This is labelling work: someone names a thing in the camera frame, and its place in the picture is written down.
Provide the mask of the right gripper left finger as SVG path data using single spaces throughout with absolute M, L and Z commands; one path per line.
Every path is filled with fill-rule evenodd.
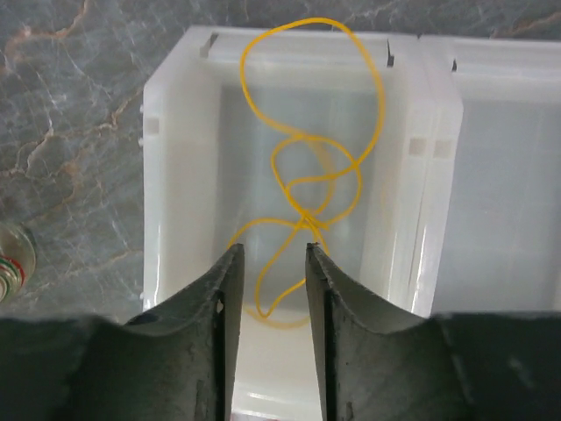
M 245 250 L 121 325 L 94 315 L 1 322 L 4 420 L 226 420 Z

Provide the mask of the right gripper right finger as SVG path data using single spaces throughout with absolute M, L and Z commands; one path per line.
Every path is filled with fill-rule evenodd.
M 321 412 L 326 420 L 557 420 L 556 312 L 404 310 L 306 250 Z

